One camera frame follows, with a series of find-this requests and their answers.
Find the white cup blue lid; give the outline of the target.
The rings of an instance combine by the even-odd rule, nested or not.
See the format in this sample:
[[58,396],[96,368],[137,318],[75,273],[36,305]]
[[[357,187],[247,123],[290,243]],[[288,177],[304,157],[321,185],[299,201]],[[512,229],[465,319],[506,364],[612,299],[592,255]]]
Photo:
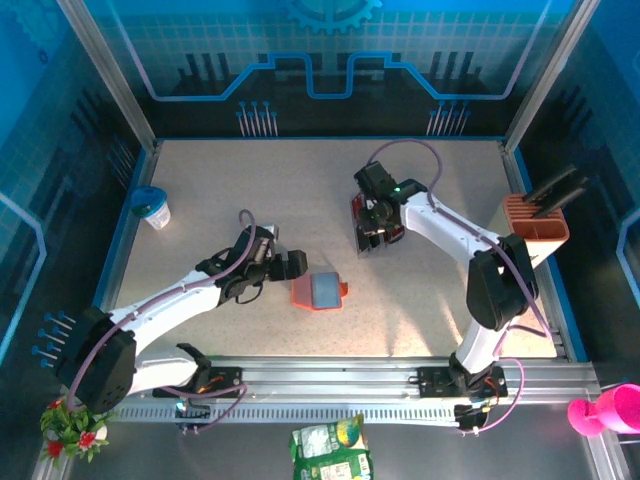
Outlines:
[[131,194],[130,210],[155,230],[161,230],[171,220],[167,199],[166,192],[158,187],[138,187]]

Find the orange felt card holder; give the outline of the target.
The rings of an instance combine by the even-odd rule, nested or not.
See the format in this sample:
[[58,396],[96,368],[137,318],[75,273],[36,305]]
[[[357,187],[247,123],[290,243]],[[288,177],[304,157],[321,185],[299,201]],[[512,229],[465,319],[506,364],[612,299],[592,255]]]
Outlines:
[[306,273],[291,282],[291,303],[313,312],[337,310],[348,292],[348,283],[337,272]]

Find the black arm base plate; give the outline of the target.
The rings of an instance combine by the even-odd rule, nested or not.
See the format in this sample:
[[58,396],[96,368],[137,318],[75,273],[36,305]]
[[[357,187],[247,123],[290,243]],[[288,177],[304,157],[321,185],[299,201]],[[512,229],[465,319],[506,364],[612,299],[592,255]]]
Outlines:
[[199,367],[186,384],[156,388],[152,396],[187,400],[235,399],[241,392],[242,374],[240,367]]
[[501,399],[508,396],[504,370],[495,365],[476,374],[454,367],[421,367],[417,369],[417,386],[421,398]]

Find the green snack bag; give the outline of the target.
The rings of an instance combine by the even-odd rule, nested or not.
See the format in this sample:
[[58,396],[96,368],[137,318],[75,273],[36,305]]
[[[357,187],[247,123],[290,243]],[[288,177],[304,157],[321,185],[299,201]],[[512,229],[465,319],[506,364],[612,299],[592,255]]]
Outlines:
[[369,445],[364,434],[364,417],[356,415],[294,430],[289,448],[293,460],[313,459],[343,451],[366,451]]
[[339,450],[331,454],[296,458],[293,480],[374,480],[374,467],[366,450]]

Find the white orange knife block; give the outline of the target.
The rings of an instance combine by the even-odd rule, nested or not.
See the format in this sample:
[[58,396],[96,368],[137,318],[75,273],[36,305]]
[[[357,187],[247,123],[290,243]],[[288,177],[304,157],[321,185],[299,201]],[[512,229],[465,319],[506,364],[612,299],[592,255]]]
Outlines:
[[504,198],[502,209],[508,231],[525,241],[533,269],[570,238],[569,227],[560,208],[537,217],[541,208],[525,202],[523,194],[510,194]]

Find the black knife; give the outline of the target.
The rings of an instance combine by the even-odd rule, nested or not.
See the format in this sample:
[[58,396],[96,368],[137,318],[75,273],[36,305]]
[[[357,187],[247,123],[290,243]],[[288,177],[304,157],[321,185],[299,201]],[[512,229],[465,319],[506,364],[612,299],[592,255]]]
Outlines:
[[588,186],[589,179],[585,176],[570,179],[566,186],[555,188],[541,200],[533,218],[546,218],[557,209],[562,209],[581,196]]
[[556,186],[558,186],[563,180],[568,179],[571,175],[578,171],[577,167],[573,164],[569,164],[563,167],[561,170],[544,180],[534,190],[527,193],[523,197],[523,202],[532,204],[538,200],[541,200],[544,196],[550,193]]

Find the pink plastic cup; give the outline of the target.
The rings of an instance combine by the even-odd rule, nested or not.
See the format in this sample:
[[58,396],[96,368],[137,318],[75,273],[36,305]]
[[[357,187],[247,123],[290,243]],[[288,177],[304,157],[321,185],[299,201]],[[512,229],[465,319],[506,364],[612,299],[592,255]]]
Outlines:
[[585,437],[605,430],[640,434],[640,385],[625,383],[602,393],[595,402],[572,400],[567,408],[571,427]]

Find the artificial plant red flowers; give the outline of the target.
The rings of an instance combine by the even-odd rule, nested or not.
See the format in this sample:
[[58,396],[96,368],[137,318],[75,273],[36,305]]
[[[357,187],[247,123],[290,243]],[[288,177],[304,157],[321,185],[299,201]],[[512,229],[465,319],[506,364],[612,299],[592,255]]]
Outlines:
[[85,407],[70,410],[65,397],[50,403],[40,417],[44,439],[40,460],[59,466],[62,456],[78,457],[90,463],[108,444],[107,425],[113,414],[94,414]]

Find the aluminium mounting rail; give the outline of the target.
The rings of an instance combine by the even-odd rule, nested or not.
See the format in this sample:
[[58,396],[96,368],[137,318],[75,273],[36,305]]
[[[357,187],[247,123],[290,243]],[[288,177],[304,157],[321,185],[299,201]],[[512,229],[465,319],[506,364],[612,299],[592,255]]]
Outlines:
[[[402,399],[465,401],[467,398],[421,398],[413,378],[421,367],[445,367],[443,358],[343,359],[216,357],[215,367],[240,367],[241,387],[254,401],[266,403],[358,404],[394,403]],[[526,403],[564,403],[574,397],[594,396],[600,385],[589,363],[559,359],[508,359],[497,362],[504,370],[510,400],[516,393]]]

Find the clear acrylic card display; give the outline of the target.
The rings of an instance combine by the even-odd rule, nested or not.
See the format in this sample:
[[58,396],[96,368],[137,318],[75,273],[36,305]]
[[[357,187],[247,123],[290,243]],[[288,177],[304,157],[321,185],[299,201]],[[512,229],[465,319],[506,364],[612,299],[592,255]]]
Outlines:
[[351,199],[351,216],[354,227],[356,241],[356,252],[359,258],[373,254],[381,247],[388,247],[399,242],[405,235],[405,229],[400,226],[395,230],[381,231],[369,236],[364,232],[360,224],[359,211],[365,206],[365,197],[362,193],[357,193]]

